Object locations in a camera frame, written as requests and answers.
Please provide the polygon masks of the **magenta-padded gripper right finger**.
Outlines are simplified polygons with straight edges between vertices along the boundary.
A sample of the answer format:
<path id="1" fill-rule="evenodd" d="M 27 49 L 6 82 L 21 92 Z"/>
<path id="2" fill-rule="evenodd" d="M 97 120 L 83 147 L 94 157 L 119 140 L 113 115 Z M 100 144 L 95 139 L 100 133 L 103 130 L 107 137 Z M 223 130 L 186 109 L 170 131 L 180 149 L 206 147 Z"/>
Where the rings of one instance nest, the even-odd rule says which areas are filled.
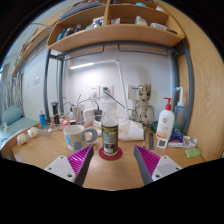
<path id="1" fill-rule="evenodd" d="M 145 185 L 181 170 L 181 167 L 169 156 L 159 157 L 137 145 L 134 146 L 134 156 Z"/>

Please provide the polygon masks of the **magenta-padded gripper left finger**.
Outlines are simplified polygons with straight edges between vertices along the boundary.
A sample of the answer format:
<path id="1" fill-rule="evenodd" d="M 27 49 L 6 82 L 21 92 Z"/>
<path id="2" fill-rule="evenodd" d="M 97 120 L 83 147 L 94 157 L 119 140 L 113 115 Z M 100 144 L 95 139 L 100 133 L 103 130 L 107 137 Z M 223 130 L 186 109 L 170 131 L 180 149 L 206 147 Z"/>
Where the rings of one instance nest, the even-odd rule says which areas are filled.
<path id="1" fill-rule="evenodd" d="M 68 157 L 60 155 L 45 168 L 45 171 L 82 186 L 93 155 L 93 146 L 89 145 Z"/>

